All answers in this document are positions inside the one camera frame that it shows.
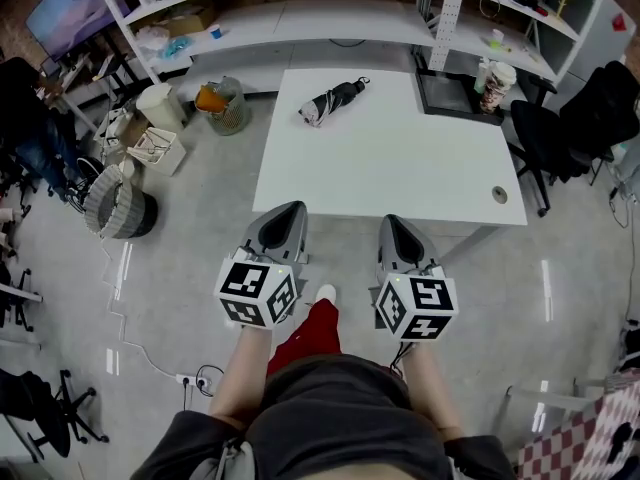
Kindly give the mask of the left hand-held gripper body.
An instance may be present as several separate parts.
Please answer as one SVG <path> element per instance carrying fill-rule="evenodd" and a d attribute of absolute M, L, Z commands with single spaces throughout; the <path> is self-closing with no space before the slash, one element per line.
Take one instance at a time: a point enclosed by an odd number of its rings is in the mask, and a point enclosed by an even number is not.
<path fill-rule="evenodd" d="M 222 262 L 214 299 L 230 321 L 273 329 L 299 296 L 308 263 L 308 211 L 304 202 L 279 205 L 254 220 L 235 251 Z"/>

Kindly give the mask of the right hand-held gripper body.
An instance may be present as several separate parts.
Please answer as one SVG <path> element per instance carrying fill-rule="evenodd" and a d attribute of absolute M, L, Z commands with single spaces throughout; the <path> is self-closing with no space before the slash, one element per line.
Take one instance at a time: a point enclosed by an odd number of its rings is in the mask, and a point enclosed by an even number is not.
<path fill-rule="evenodd" d="M 455 281 L 433 243 L 394 214 L 379 229 L 376 279 L 375 327 L 399 341 L 435 341 L 459 313 Z"/>

